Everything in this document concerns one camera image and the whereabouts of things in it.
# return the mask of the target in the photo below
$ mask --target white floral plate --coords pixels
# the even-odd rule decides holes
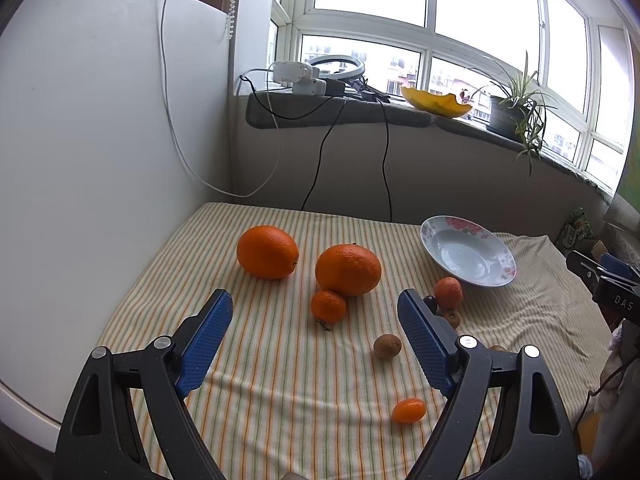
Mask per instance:
[[[433,216],[422,223],[420,238],[431,258],[464,282],[503,286],[516,276],[516,261],[507,246],[468,220]]]

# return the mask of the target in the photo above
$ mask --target plate rim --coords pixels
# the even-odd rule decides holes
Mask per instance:
[[[501,283],[499,285],[487,285],[485,283],[478,283],[478,282],[472,282],[469,281],[465,278],[462,278],[461,276],[459,276],[457,273],[453,272],[453,270],[449,269],[449,267],[444,266],[443,264],[441,264],[434,256],[433,254],[431,254],[431,251],[429,250],[429,248],[427,247],[427,245],[424,243],[424,240],[422,239],[422,227],[428,222],[431,221],[433,219],[436,218],[455,218],[457,220],[462,220],[465,222],[468,222],[469,224],[473,224],[476,227],[481,228],[482,230],[488,232],[491,236],[493,236],[496,240],[498,240],[505,249],[507,249],[508,253],[511,255],[511,259],[513,260],[513,276],[511,276],[511,279],[509,279],[507,282],[505,283]],[[516,257],[513,255],[513,253],[511,252],[511,249],[507,247],[507,244],[504,243],[502,240],[500,240],[500,238],[498,238],[495,233],[493,231],[489,231],[489,229],[482,227],[480,224],[473,222],[471,220],[467,220],[465,218],[460,218],[459,216],[454,216],[454,215],[434,215],[431,216],[429,218],[427,218],[426,220],[424,220],[421,224],[420,224],[420,243],[422,244],[422,246],[424,247],[424,250],[427,251],[427,254],[431,257],[431,259],[436,262],[436,264],[441,267],[443,270],[445,270],[446,272],[448,272],[449,274],[451,274],[452,276],[455,276],[457,279],[462,280],[465,283],[469,283],[470,285],[475,285],[475,286],[482,286],[484,288],[498,288],[500,286],[505,286],[505,285],[509,285],[516,277],[516,275],[518,274],[518,264],[516,263]]]

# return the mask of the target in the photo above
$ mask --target bowl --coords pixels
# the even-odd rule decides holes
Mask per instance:
[[[462,117],[473,109],[472,105],[461,105],[456,101],[454,94],[436,95],[407,86],[400,87],[400,91],[407,102],[417,110],[441,115],[448,119]]]
[[[516,276],[516,261],[500,238],[455,216],[433,216],[420,226],[420,239],[436,263],[463,282],[504,286]]]

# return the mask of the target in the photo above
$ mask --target potted plant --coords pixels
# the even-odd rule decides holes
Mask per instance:
[[[494,80],[491,84],[502,90],[506,97],[491,96],[491,115],[487,129],[507,139],[520,142],[524,146],[516,159],[521,155],[527,155],[529,176],[531,176],[531,158],[532,156],[540,158],[540,150],[543,145],[546,131],[546,110],[555,107],[545,103],[545,98],[549,99],[549,95],[542,90],[531,88],[532,81],[538,75],[538,71],[536,70],[531,75],[528,74],[528,52],[525,52],[524,72],[518,72],[515,77],[511,76],[499,62],[495,62],[507,77],[507,84]]]

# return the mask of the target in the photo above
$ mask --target white window frame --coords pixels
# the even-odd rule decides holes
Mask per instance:
[[[465,68],[477,69],[485,72],[491,78],[506,82],[504,75],[494,63],[493,56],[481,50],[452,40],[435,33],[436,0],[427,0],[425,26],[420,27],[411,23],[399,22],[390,18],[360,14],[344,10],[316,9],[315,0],[272,0],[271,20],[278,25],[278,39],[276,42],[276,59],[298,60],[302,49],[303,36],[329,36],[345,38],[349,40],[369,41],[372,43],[386,44],[398,48],[404,48],[420,54],[418,67],[418,81],[416,88],[427,89],[431,73],[431,60],[437,57]],[[578,130],[580,136],[575,150],[574,160],[570,162],[576,170],[596,182],[603,190],[612,193],[612,190],[595,177],[585,172],[591,146],[594,140],[602,142],[616,152],[625,155],[627,146],[622,146],[601,136],[595,131],[598,118],[598,105],[600,101],[600,35],[598,27],[608,25],[620,28],[624,31],[628,44],[628,60],[631,74],[631,89],[633,91],[633,64],[628,32],[622,21],[603,20],[589,17],[572,0],[566,0],[585,21],[587,35],[587,81],[585,87],[584,111],[578,110],[569,104],[564,98],[546,86],[549,69],[550,37],[548,34],[548,5],[547,0],[538,0],[540,22],[540,46],[539,46],[539,83],[537,88],[542,89],[553,99],[554,114],[563,121]],[[499,60],[511,75],[518,70]],[[630,135],[631,119],[628,122]],[[554,152],[543,148],[545,153],[556,156]]]

